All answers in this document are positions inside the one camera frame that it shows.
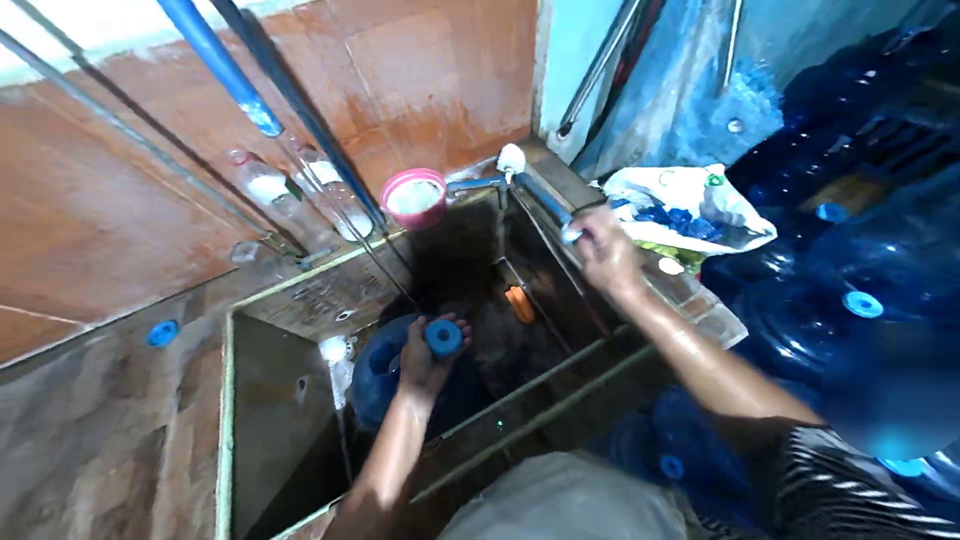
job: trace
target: pink cup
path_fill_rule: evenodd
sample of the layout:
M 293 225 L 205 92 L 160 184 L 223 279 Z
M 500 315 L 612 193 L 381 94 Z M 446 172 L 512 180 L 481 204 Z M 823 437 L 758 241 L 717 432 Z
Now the pink cup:
M 402 184 L 414 180 L 426 180 L 436 184 L 442 193 L 440 200 L 432 207 L 419 212 L 400 213 L 390 210 L 387 206 L 390 195 Z M 380 207 L 383 211 L 392 215 L 400 227 L 408 231 L 421 231 L 437 225 L 446 215 L 446 182 L 444 182 L 444 177 L 433 169 L 425 168 L 409 169 L 396 173 L 383 185 L 383 189 L 380 191 Z

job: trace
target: green object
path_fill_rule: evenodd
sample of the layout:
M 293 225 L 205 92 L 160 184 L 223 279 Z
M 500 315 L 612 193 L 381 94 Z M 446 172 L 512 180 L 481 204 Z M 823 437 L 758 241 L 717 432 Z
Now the green object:
M 288 178 L 287 181 L 286 181 L 286 183 L 284 183 L 284 185 L 286 185 L 287 191 L 290 191 L 291 193 L 294 194 L 294 198 L 295 198 L 295 199 L 297 199 L 298 201 L 301 201 L 301 202 L 303 201 L 303 190 L 300 189 L 300 186 L 297 185 L 296 182 L 294 182 L 294 181 L 292 181 L 292 180 L 290 180 L 290 179 Z
M 685 250 L 684 248 L 675 248 L 673 246 L 664 246 L 663 244 L 658 244 L 657 242 L 634 240 L 634 244 L 645 250 L 650 250 L 654 253 L 659 253 L 664 257 L 670 257 L 676 260 L 686 270 L 687 274 L 699 274 L 700 265 L 707 260 L 707 256 L 700 252 Z
M 710 174 L 707 177 L 707 185 L 710 187 L 717 187 L 718 185 L 723 185 L 727 182 L 727 177 Z

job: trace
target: blue plastic cap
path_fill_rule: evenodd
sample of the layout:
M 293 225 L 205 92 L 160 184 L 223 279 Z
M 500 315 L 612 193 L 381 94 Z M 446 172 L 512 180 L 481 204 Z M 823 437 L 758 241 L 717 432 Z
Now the blue plastic cap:
M 873 319 L 883 314 L 883 304 L 873 296 L 855 290 L 843 296 L 843 305 L 855 315 Z
M 448 356 L 460 351 L 464 344 L 464 333 L 452 321 L 437 319 L 423 331 L 427 347 L 436 356 Z
M 847 219 L 847 209 L 836 203 L 823 203 L 817 207 L 817 217 L 830 223 L 840 223 Z
M 672 480 L 679 480 L 684 477 L 684 463 L 680 461 L 679 457 L 672 454 L 660 456 L 660 470 L 667 478 Z
M 906 461 L 881 459 L 879 462 L 902 477 L 915 478 L 924 473 L 924 461 L 922 459 L 908 459 Z
M 164 321 L 154 326 L 147 334 L 147 345 L 151 347 L 166 347 L 180 333 L 177 321 Z

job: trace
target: plastic bottle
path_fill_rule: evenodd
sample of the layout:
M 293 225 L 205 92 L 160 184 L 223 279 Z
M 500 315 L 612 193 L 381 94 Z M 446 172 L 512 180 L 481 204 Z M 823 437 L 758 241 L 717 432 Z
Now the plastic bottle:
M 960 320 L 960 164 L 823 234 L 801 266 L 870 294 L 893 320 Z
M 353 228 L 362 237 L 369 236 L 373 231 L 373 222 L 361 206 L 356 193 L 340 178 L 333 164 L 327 160 L 324 154 L 309 148 L 295 136 L 289 135 L 289 141 L 297 155 L 306 161 L 313 175 L 320 181 L 325 197 L 318 193 L 316 187 L 302 171 L 294 175 L 294 182 L 310 197 L 314 205 L 320 209 L 320 212 L 333 224 L 344 239 L 349 242 L 359 240 L 344 221 L 344 218 L 341 217 L 341 214 L 349 220 Z
M 819 387 L 853 331 L 883 314 L 875 298 L 803 276 L 746 287 L 732 310 L 750 331 L 734 349 L 761 370 Z
M 960 440 L 927 457 L 909 461 L 881 459 L 894 480 L 934 515 L 960 520 Z
M 287 189 L 287 178 L 246 150 L 229 151 L 235 169 L 234 182 L 245 195 L 256 202 L 271 219 L 289 231 L 310 253 L 326 247 L 324 220 L 309 204 L 298 200 Z
M 383 423 L 400 380 L 399 355 L 407 343 L 410 324 L 418 317 L 419 313 L 413 313 L 384 324 L 357 355 L 349 401 L 365 430 L 377 431 Z M 469 353 L 459 356 L 434 403 L 427 439 L 454 428 L 492 402 L 477 362 Z
M 797 256 L 847 218 L 846 209 L 835 203 L 823 203 L 813 212 L 788 207 L 756 211 L 777 227 L 777 238 L 746 253 L 708 258 L 703 264 L 702 283 L 724 302 L 732 301 L 750 283 L 792 276 Z

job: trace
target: person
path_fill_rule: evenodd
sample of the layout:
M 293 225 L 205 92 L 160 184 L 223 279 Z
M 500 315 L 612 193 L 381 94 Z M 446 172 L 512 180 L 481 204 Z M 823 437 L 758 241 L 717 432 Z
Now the person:
M 764 533 L 819 540 L 960 538 L 957 525 L 930 514 L 905 495 L 885 469 L 845 444 L 804 402 L 736 354 L 704 338 L 668 306 L 643 278 L 639 271 L 643 254 L 609 209 L 583 212 L 574 227 L 584 232 L 577 248 L 587 280 L 649 336 L 725 442 L 743 457 L 758 501 L 755 518 Z M 466 347 L 470 326 L 463 320 L 456 323 L 464 331 Z M 453 360 L 430 355 L 422 337 L 424 324 L 421 317 L 410 326 L 396 396 L 361 474 L 324 532 L 325 540 L 392 536 L 396 515 L 408 498 L 404 484 L 420 455 L 430 411 Z M 519 531 L 533 531 L 534 537 L 560 537 L 547 531 L 584 537 L 587 534 L 578 527 L 585 520 L 592 527 L 588 535 L 595 538 L 737 534 L 733 528 L 706 522 L 694 534 L 690 520 L 682 517 L 682 499 L 664 488 L 633 477 L 615 478 L 612 475 L 626 474 L 575 456 L 554 456 L 549 463 L 547 459 L 528 459 L 498 480 L 488 488 L 491 493 L 461 508 L 442 538 L 523 537 Z M 518 502 L 529 501 L 534 484 L 529 478 L 547 482 L 550 477 L 524 475 L 521 469 L 530 463 L 563 479 L 538 492 L 545 493 L 546 499 L 541 498 L 536 507 L 518 507 Z M 557 511 L 571 501 L 602 502 L 594 509 L 603 512 L 603 519 Z M 491 509 L 498 504 L 499 508 Z M 616 535 L 607 534 L 614 529 Z

